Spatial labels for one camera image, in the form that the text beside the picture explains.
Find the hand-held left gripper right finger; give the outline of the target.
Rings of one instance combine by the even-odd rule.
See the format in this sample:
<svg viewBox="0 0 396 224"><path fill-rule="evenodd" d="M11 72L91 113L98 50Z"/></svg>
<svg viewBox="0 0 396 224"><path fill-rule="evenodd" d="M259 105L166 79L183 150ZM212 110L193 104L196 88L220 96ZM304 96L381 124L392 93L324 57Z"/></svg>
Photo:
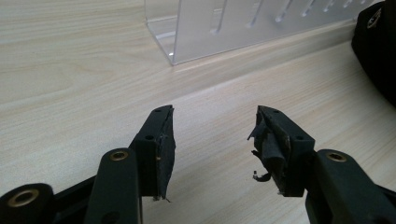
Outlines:
<svg viewBox="0 0 396 224"><path fill-rule="evenodd" d="M284 197L302 197L307 166L315 154L315 139L280 110L259 105L256 125L248 139L254 139L252 154L267 171L253 172L258 182L273 179Z"/></svg>

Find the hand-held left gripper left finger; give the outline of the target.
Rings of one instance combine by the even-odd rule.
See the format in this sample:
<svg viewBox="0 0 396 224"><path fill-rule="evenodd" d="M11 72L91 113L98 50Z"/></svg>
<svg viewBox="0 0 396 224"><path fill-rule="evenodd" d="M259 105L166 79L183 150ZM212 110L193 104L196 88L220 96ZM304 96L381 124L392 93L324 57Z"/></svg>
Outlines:
<svg viewBox="0 0 396 224"><path fill-rule="evenodd" d="M166 199L176 158L172 105L153 109L130 148L137 157L139 188L142 196Z"/></svg>

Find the clear acrylic slotted rack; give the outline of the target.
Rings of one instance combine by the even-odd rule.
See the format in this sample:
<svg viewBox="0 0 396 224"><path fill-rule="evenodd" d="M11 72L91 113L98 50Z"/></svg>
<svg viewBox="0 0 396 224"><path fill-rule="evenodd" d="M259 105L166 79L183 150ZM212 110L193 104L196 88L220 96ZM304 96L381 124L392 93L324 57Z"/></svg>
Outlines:
<svg viewBox="0 0 396 224"><path fill-rule="evenodd" d="M147 27L176 65L351 21L375 0L144 0Z"/></svg>

